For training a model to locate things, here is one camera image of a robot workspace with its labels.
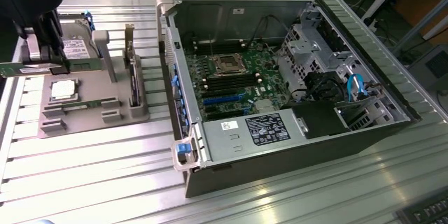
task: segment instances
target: white sticker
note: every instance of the white sticker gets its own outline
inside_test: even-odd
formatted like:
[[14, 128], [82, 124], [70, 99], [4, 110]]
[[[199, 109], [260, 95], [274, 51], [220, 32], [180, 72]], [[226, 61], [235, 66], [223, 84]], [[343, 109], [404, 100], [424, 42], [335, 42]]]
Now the white sticker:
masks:
[[19, 70], [22, 73], [42, 73], [48, 72], [50, 68], [22, 68]]
[[231, 129], [236, 129], [238, 128], [238, 122], [236, 121], [231, 121], [231, 122], [224, 122], [222, 123], [222, 127], [223, 127], [223, 130], [227, 131], [227, 130], [231, 130]]
[[83, 109], [87, 109], [87, 105], [80, 105], [80, 106], [74, 106], [74, 107], [64, 108], [64, 111], [83, 110]]
[[234, 9], [234, 14], [244, 14], [244, 9], [243, 8]]
[[83, 39], [64, 40], [64, 53], [68, 59], [87, 59], [90, 52]]

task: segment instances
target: aluminum workbench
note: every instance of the aluminum workbench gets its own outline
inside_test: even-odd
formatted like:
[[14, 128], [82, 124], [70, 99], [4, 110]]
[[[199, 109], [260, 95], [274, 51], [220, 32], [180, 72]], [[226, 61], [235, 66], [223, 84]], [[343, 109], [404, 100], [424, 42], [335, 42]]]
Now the aluminum workbench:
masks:
[[447, 115], [342, 0], [326, 0], [424, 120], [336, 161], [184, 198], [158, 49], [155, 0], [64, 0], [94, 14], [122, 56], [135, 24], [151, 122], [38, 139], [43, 77], [10, 78], [0, 102], [0, 223], [396, 223], [394, 212], [447, 185]]

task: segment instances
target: motherboard chip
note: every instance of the motherboard chip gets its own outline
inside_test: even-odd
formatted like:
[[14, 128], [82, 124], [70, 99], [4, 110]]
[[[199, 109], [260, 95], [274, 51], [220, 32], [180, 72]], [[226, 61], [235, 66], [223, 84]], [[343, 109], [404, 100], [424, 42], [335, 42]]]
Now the motherboard chip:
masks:
[[255, 107], [260, 113], [274, 112], [276, 110], [271, 99], [256, 101]]
[[246, 66], [240, 54], [220, 55], [212, 57], [218, 76], [228, 76], [234, 74], [246, 73]]

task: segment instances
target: warning label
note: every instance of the warning label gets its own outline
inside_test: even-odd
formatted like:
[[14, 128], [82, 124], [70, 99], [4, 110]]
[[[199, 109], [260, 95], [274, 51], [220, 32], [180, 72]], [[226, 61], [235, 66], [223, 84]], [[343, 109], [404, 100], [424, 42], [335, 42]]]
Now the warning label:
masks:
[[90, 58], [90, 52], [87, 51], [84, 40], [64, 40], [64, 53], [70, 60]]
[[279, 113], [246, 119], [254, 143], [271, 144], [291, 139]]

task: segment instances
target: side panel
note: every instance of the side panel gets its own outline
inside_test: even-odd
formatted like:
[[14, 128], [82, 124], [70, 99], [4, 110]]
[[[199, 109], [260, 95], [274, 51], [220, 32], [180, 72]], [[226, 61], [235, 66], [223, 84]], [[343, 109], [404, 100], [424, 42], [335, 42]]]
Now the side panel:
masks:
[[358, 154], [410, 124], [411, 122], [402, 122], [216, 168], [190, 171], [186, 197], [190, 198]]

